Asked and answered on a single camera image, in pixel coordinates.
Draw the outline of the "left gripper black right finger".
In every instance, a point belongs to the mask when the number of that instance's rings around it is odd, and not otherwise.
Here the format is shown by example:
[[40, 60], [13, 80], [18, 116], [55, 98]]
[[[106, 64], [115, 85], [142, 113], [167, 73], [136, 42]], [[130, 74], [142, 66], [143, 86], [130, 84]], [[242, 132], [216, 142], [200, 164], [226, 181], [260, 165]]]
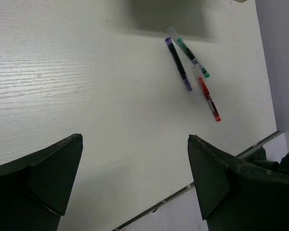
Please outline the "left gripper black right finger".
[[190, 135], [188, 157], [210, 231], [289, 231], [289, 153], [272, 171]]

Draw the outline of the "purple pen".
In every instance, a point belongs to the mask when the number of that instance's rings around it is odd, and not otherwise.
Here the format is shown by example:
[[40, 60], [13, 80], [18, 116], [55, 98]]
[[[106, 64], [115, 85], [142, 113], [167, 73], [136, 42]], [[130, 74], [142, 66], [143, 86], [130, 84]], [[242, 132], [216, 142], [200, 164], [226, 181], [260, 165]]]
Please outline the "purple pen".
[[186, 91], [188, 92], [188, 95], [189, 95], [192, 103], [194, 103], [195, 100], [194, 100], [194, 95], [193, 95], [194, 92], [192, 89], [192, 85], [191, 85], [191, 83], [187, 77], [186, 71], [185, 71], [184, 66], [181, 62], [181, 59], [179, 58], [179, 55], [178, 55], [176, 48], [172, 42], [172, 39], [170, 37], [166, 38], [165, 43], [166, 43], [168, 50], [169, 50], [169, 52], [173, 58], [173, 61], [174, 61], [176, 68], [179, 72], [181, 80], [183, 81], [183, 84], [186, 88]]

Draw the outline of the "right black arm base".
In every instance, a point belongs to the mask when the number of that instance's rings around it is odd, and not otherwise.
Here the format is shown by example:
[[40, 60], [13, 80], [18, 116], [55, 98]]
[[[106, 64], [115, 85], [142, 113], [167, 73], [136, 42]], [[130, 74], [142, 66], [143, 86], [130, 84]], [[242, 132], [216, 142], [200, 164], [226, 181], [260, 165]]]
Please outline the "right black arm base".
[[264, 169], [289, 175], [289, 152], [282, 157], [279, 162], [269, 160], [267, 158], [266, 151], [262, 146], [256, 149], [244, 151], [243, 153], [238, 154], [236, 157]]

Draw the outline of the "green metal drawer toolbox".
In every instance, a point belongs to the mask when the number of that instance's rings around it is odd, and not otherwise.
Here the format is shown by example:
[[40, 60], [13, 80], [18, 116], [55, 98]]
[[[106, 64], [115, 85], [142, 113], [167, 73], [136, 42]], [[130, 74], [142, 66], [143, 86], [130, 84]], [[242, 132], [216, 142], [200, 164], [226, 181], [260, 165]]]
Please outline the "green metal drawer toolbox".
[[236, 1], [238, 3], [245, 3], [247, 0], [234, 0], [234, 1]]

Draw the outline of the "red pen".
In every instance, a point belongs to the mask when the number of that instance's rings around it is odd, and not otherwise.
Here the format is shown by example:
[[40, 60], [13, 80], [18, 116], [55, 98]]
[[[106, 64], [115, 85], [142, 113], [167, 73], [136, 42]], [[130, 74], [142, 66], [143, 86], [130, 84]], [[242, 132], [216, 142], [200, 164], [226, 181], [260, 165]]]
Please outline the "red pen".
[[204, 76], [203, 76], [203, 73], [200, 69], [200, 66], [198, 64], [194, 65], [192, 67], [192, 71], [193, 71], [193, 74], [197, 80], [197, 83], [198, 83], [200, 89], [202, 90], [202, 93], [203, 93], [203, 95], [204, 95], [204, 97], [205, 97], [205, 99], [206, 99], [206, 101], [207, 101], [207, 103], [211, 109], [211, 112], [212, 112], [215, 120], [217, 122], [220, 122], [221, 121], [220, 115], [219, 115], [217, 108], [216, 108], [216, 106], [212, 100], [209, 89], [208, 89], [208, 87], [204, 81]]

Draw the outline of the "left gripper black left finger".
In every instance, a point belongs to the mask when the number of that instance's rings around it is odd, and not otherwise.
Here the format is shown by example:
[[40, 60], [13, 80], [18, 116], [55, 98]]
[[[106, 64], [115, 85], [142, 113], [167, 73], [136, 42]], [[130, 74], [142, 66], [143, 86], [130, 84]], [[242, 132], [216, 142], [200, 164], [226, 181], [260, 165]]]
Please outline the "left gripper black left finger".
[[73, 134], [0, 165], [0, 231], [55, 231], [65, 215], [83, 150]]

